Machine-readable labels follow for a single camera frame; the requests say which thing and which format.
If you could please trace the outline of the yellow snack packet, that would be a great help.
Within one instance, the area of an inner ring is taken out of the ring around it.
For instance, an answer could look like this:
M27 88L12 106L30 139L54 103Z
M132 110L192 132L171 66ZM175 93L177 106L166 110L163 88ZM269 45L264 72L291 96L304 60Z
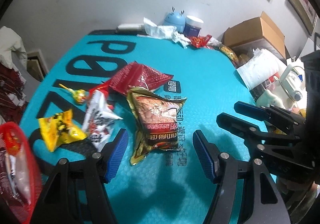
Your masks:
M42 139L50 152L54 152L62 144L82 141L87 135L72 122L71 109L58 112L51 117L38 119Z

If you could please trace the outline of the small red cartoon packet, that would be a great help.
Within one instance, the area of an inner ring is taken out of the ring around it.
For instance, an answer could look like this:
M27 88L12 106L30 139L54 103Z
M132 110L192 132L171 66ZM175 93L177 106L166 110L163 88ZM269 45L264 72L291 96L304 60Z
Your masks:
M110 81L111 80L108 80L106 82L103 82L102 84L99 84L98 86L96 87L93 87L91 89L89 89L89 94L88 94L88 98L87 100L89 101L92 96L93 96L93 93L97 90L97 91L100 91L101 93L104 94L104 98L105 100L107 100L108 96L109 96L109 85L110 85Z

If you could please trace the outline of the clear plastic candy bag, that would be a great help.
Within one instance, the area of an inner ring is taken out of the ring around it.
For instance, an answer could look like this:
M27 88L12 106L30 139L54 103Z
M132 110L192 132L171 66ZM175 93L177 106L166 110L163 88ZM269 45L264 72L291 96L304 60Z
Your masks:
M23 201L31 203L29 169L27 159L23 152L16 156L10 156L11 160L11 177L15 183L16 190L19 192Z

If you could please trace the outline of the white quilted jacket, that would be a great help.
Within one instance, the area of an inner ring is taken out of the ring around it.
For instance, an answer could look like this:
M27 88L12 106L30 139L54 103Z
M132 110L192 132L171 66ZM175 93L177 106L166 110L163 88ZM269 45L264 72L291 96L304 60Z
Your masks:
M13 61L12 61L12 52L16 52L19 61L23 65L23 67L27 68L27 52L23 45L22 38L14 32L11 28L7 28L6 26L2 26L0 30L1 37L1 64L5 67L12 69Z

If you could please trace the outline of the cardboard box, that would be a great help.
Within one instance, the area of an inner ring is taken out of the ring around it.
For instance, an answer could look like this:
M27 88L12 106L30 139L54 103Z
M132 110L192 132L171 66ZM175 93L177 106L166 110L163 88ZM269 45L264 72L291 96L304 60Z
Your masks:
M265 12L228 28L223 35L223 44L237 55L266 49L279 59L286 58L285 36Z

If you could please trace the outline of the yellow snack bag at edge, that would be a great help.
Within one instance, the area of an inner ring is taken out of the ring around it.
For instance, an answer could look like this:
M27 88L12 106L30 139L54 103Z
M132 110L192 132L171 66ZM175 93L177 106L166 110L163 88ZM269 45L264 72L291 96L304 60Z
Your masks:
M223 52L232 62L234 62L235 64L238 64L239 59L238 56L235 54L235 52L230 49L229 47L221 44L219 46L219 49L221 52Z

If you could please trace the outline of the small red snack packet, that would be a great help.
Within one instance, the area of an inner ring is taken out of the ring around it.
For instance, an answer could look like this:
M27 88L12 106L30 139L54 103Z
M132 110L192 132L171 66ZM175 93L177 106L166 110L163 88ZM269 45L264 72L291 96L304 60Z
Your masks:
M5 132L3 134L2 139L5 143L5 147L8 154L12 156L16 156L21 150L21 143L20 143L20 140L15 135L15 133L12 131Z

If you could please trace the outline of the large red snack bag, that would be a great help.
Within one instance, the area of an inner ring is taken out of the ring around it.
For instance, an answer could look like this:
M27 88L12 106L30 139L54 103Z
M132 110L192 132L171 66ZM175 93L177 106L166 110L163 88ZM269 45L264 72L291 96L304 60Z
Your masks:
M173 75L162 73L145 64L131 62L108 80L108 86L126 96L135 87L156 90L172 78Z

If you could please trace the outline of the red plaid scarf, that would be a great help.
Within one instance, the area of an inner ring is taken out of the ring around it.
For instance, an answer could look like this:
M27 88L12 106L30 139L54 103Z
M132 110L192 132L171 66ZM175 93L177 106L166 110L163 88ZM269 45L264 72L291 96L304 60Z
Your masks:
M26 80L20 71L1 64L1 117L5 122L20 124L27 106L24 86Z

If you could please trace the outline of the red candy wrapper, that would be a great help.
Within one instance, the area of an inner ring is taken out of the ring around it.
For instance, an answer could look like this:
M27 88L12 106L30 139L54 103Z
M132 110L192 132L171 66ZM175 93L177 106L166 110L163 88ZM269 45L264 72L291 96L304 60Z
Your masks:
M211 35L206 35L206 36L190 36L190 42L191 45L195 48L201 48L207 45L207 43L211 40L212 36Z

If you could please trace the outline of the gold cereal snack bag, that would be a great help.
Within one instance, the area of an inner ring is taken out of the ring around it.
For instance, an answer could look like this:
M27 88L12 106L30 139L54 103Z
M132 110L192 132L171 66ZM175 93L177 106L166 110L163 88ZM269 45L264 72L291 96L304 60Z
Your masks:
M177 115L186 98L166 99L152 91L135 87L127 93L126 99L137 126L131 165L144 160L153 150L179 150Z

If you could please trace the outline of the crumpled white tissue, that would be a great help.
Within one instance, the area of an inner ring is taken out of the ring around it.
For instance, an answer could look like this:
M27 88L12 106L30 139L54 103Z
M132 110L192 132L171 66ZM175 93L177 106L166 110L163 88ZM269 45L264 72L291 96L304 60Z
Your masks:
M156 25L154 22L145 17L143 18L143 24L145 33L151 38L171 40L174 43L180 43L183 48L191 45L191 40L185 37L183 34L180 34L177 31L176 26Z

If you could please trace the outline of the white plush toy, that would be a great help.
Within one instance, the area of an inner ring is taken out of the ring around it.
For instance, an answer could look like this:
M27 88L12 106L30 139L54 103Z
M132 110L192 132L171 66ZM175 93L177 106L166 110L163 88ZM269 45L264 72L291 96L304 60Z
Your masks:
M264 93L257 99L256 105L258 107L270 107L271 105L273 105L285 109L283 101L268 89L265 90Z

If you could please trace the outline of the red mesh basket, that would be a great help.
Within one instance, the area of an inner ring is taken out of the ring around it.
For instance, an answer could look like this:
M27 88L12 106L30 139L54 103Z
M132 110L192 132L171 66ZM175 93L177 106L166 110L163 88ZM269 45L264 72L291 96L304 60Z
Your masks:
M1 223L30 223L42 190L28 139L14 122L1 125Z

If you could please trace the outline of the blue deer humidifier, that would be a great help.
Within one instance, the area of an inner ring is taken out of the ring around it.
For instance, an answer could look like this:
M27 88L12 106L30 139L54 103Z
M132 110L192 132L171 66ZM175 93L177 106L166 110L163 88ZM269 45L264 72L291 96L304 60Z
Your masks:
M177 12L172 7L172 12L168 13L163 21L163 25L175 26L178 33L182 34L185 28L184 10Z

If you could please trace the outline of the picture frame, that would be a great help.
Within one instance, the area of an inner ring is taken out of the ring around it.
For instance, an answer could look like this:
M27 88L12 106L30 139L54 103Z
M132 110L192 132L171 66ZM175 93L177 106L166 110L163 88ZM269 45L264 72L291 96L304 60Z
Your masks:
M309 0L288 0L303 22L308 34L311 36L317 23L317 13Z

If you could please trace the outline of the dark blue white-lid jar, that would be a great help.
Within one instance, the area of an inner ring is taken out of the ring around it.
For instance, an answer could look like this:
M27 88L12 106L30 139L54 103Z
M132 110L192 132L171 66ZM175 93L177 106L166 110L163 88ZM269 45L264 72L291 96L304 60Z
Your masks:
M203 27L204 21L195 16L187 15L185 17L185 27L183 34L186 37L198 37Z

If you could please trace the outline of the white remote control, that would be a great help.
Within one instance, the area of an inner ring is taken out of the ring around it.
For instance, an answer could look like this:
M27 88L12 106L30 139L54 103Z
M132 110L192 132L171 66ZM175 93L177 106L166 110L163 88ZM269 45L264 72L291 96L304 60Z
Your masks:
M116 32L138 32L144 31L144 24L140 23L124 23L116 28Z

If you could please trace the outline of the white black snack packet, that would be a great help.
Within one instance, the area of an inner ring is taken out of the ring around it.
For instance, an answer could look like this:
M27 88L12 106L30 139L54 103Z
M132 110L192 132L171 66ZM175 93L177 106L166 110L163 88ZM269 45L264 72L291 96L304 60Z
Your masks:
M108 107L105 95L95 90L87 106L82 131L98 152L109 142L118 120L122 118Z

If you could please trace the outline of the yellow lollipop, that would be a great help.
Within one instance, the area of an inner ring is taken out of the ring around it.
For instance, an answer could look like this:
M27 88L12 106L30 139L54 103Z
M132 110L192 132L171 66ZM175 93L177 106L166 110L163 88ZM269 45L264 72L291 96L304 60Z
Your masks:
M73 99L77 104L84 104L87 100L87 92L83 89L74 90L69 87L64 86L63 84L59 83L59 86L69 93L71 93Z

